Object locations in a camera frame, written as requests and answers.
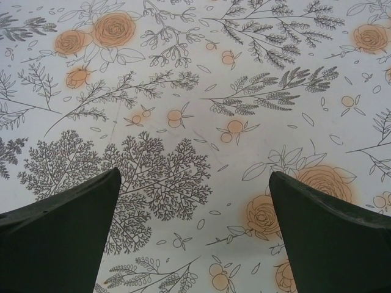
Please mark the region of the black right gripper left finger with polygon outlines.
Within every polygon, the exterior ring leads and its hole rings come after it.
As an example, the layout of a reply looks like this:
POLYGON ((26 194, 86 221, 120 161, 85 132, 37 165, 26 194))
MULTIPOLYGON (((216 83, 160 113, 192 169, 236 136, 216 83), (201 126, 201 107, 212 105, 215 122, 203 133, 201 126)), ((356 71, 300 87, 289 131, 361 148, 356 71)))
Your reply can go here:
POLYGON ((1 292, 93 292, 119 169, 1 214, 1 292))

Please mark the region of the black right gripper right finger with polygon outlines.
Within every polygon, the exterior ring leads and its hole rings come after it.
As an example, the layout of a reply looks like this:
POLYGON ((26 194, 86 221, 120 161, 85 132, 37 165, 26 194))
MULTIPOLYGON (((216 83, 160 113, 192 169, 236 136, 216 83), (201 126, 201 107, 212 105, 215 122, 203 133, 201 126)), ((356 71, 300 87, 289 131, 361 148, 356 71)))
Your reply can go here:
POLYGON ((272 202, 299 292, 390 292, 390 217, 282 173, 272 202))

